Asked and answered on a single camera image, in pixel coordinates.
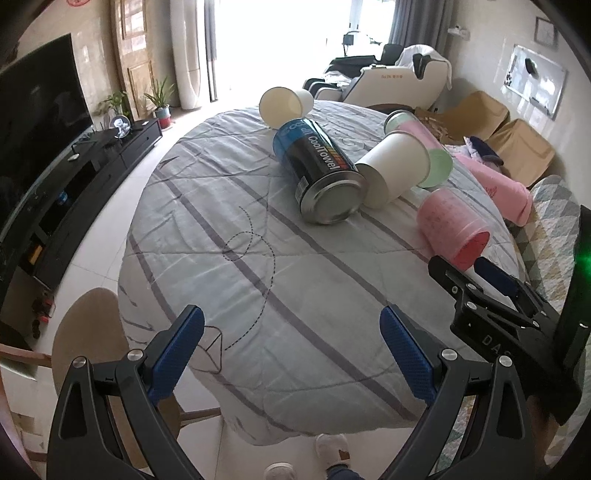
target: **gray striped bedsheet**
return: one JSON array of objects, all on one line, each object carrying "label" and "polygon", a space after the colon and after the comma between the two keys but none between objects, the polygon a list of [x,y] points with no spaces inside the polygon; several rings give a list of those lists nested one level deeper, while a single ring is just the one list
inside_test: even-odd
[{"label": "gray striped bedsheet", "polygon": [[[364,108],[316,102],[310,117],[353,161],[383,137],[385,115]],[[453,299],[427,272],[432,252],[415,217],[428,191],[413,188],[337,225],[306,224],[273,136],[257,108],[225,112],[181,138],[157,166],[119,277],[129,344],[146,345],[186,305],[200,306],[207,328],[189,368],[255,445],[412,426],[424,403],[381,338],[384,306],[397,304],[476,358],[449,331]],[[456,163],[444,186],[489,222],[485,256],[519,275],[511,236],[476,179]]]}]

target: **leg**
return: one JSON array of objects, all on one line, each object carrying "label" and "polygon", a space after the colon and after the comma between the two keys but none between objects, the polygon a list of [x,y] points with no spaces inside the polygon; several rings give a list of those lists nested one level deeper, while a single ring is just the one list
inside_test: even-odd
[{"label": "leg", "polygon": [[326,470],[327,480],[363,480],[349,469],[351,455],[345,435],[319,435],[316,437],[316,453]]}]

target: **blue can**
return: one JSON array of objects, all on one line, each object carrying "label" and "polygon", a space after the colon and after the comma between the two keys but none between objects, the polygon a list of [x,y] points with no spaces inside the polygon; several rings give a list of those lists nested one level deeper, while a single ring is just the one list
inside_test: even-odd
[{"label": "blue can", "polygon": [[314,120],[298,118],[283,125],[273,151],[295,181],[295,199],[306,222],[340,222],[363,203],[367,181]]}]

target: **pink towel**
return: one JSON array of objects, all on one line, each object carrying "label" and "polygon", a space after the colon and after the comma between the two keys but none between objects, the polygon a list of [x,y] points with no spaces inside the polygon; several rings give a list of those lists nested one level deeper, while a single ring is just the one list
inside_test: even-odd
[{"label": "pink towel", "polygon": [[527,223],[533,198],[531,192],[523,184],[511,180],[502,173],[465,155],[457,154],[455,156],[484,187],[503,218],[518,226],[524,226]]}]

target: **plant pot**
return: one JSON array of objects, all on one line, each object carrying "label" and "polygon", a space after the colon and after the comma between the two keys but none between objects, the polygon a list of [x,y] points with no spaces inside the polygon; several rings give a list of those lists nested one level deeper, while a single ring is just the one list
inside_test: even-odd
[{"label": "plant pot", "polygon": [[170,127],[170,106],[167,105],[165,107],[158,108],[155,114],[156,118],[158,119],[158,123],[160,124],[160,128]]}]

